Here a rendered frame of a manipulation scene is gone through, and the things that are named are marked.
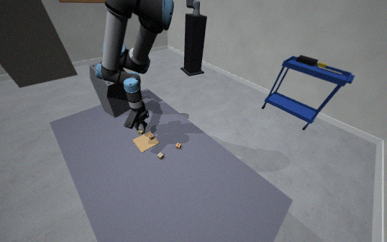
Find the tan flat mat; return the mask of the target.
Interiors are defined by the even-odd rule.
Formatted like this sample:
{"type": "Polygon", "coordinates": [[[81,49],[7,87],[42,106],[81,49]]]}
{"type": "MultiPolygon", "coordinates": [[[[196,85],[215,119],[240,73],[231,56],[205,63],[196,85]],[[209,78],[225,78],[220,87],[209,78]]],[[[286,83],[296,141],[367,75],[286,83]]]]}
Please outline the tan flat mat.
{"type": "Polygon", "coordinates": [[[133,142],[135,145],[139,148],[140,152],[144,152],[148,150],[149,148],[152,148],[153,146],[157,145],[159,142],[156,138],[149,139],[149,135],[152,134],[151,132],[145,133],[144,135],[141,135],[138,138],[135,138],[133,142]]]}

